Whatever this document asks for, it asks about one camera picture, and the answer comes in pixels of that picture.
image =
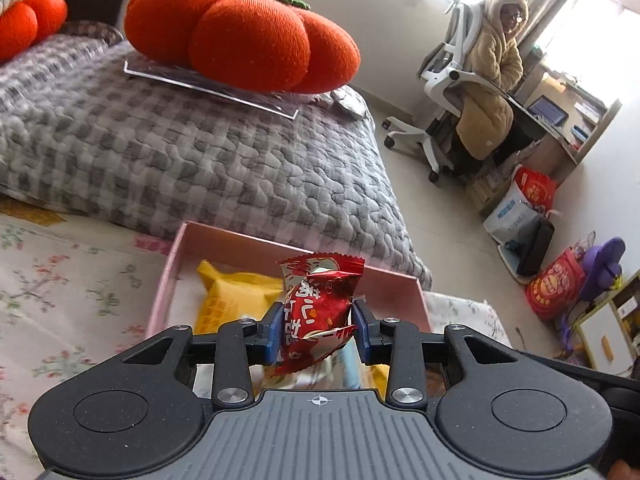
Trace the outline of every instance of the crosshair marking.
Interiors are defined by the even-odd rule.
[[[326,403],[331,402],[331,399],[327,399],[322,395],[315,396],[313,399],[309,399],[309,402],[314,403],[316,406],[324,406]]]

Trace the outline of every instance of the office chair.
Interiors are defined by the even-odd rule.
[[[432,50],[422,62],[418,78],[425,82],[424,92],[431,98],[442,111],[431,122],[426,130],[421,130],[402,122],[395,117],[388,117],[382,123],[385,130],[391,125],[401,129],[387,134],[385,146],[391,149],[396,138],[411,136],[422,144],[424,154],[431,166],[429,180],[434,184],[440,177],[441,169],[452,170],[453,164],[439,148],[433,136],[438,131],[446,114],[460,117],[462,114],[462,100],[454,91],[460,82],[474,82],[499,92],[491,82],[474,72],[464,70],[465,59],[474,46],[484,15],[485,0],[453,0],[445,14],[452,13],[447,29],[445,41]]]

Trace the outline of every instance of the gray quilted blanket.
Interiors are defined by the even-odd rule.
[[[369,113],[324,94],[291,121],[127,76],[132,46],[85,29],[0,66],[0,191],[163,238],[189,219],[359,254],[430,288]]]

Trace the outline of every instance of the glasses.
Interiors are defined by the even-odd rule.
[[[522,23],[522,20],[523,20],[523,17],[519,12],[517,12],[516,14],[510,14],[508,12],[501,12],[500,13],[500,17],[504,18],[506,20],[514,21],[516,23]]]

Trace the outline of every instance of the window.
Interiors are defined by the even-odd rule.
[[[569,0],[540,36],[543,63],[607,106],[628,100],[640,79],[640,15],[612,0]]]

